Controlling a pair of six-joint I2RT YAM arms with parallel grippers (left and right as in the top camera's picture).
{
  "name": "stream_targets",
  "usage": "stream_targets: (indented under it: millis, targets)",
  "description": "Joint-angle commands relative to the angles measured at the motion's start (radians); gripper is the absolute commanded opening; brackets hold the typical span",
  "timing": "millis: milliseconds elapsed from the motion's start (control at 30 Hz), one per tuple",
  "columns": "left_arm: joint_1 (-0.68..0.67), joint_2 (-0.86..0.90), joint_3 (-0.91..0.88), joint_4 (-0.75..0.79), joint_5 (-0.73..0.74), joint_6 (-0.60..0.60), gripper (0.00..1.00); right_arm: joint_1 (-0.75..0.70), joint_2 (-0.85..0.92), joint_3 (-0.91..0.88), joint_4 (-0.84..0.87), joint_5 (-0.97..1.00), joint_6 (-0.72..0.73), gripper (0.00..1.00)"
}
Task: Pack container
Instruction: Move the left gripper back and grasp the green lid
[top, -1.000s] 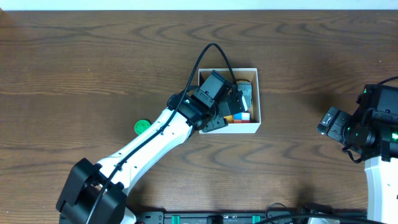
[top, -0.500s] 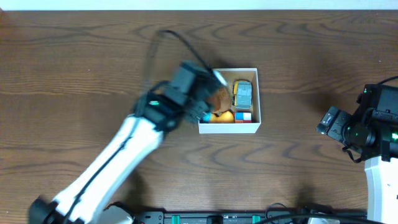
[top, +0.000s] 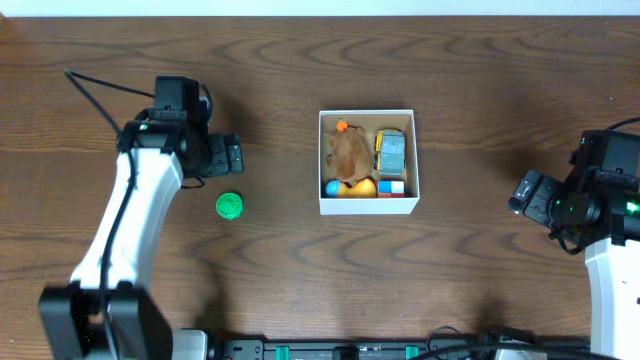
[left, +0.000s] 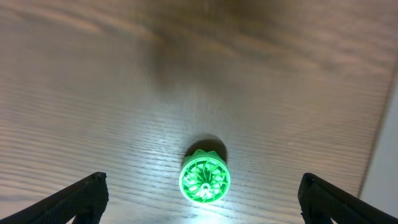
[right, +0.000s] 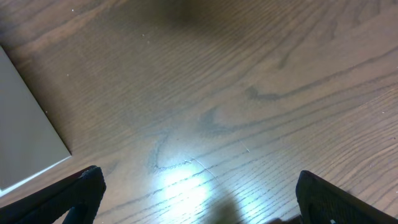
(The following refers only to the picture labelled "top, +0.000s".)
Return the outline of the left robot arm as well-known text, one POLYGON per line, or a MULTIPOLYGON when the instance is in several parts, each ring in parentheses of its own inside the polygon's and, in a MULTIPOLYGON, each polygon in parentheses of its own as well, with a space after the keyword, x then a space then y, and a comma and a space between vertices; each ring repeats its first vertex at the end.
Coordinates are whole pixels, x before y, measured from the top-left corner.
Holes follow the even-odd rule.
POLYGON ((150 296, 154 254, 184 179, 243 171, 240 138, 205 121, 133 120, 98 232, 66 286, 38 303, 56 359, 206 359, 209 336, 171 328, 150 296))

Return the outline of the yellow grey toy truck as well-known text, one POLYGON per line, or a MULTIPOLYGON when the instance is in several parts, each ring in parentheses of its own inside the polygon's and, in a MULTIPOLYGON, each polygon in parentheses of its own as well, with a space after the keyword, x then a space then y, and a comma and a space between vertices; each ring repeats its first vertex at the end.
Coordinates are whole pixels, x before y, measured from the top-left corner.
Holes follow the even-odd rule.
POLYGON ((381 175, 400 176, 405 169, 406 139, 397 129, 381 129, 376 133, 373 167, 381 175))

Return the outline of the orange toy duck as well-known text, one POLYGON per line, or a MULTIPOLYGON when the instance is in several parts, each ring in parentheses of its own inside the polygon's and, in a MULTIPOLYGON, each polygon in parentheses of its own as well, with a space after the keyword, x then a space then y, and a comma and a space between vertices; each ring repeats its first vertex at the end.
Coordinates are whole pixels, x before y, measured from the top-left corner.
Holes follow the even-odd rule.
POLYGON ((328 198, 376 198, 376 184, 369 178, 348 185, 340 180, 331 180, 325 186, 328 198))

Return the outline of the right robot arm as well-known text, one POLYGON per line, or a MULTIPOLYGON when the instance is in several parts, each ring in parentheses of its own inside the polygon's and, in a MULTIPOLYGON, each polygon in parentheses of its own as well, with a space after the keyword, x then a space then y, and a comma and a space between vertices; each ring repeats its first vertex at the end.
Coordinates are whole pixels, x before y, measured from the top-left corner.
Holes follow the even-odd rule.
POLYGON ((582 254, 591 291, 591 350, 639 356, 639 138, 586 130, 565 180, 530 170, 507 207, 582 254))

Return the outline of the brown plush bear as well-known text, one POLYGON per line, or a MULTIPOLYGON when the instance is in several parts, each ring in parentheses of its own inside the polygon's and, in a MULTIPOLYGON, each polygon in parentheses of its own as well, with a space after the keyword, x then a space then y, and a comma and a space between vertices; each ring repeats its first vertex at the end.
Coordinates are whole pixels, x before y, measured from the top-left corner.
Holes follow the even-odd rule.
POLYGON ((350 125, 340 118, 329 138, 331 148, 326 158, 329 178, 348 185, 368 178, 372 173, 372 157, 361 127, 350 125))

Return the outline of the multicolour puzzle cube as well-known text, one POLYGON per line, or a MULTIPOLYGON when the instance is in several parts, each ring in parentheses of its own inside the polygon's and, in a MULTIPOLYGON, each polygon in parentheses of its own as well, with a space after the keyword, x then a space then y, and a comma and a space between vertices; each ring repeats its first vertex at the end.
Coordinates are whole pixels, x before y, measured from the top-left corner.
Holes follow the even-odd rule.
POLYGON ((404 198, 405 182, 401 180, 380 180, 377 182, 378 198, 404 198))

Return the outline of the green ridged ball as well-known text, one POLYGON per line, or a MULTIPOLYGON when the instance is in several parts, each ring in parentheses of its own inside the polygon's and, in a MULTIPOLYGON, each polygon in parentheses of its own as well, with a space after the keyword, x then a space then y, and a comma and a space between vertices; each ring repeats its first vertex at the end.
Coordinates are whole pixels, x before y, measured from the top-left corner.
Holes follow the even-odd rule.
POLYGON ((240 217, 244 211, 243 199, 237 193, 226 192, 217 199, 216 211, 222 218, 234 220, 240 217))

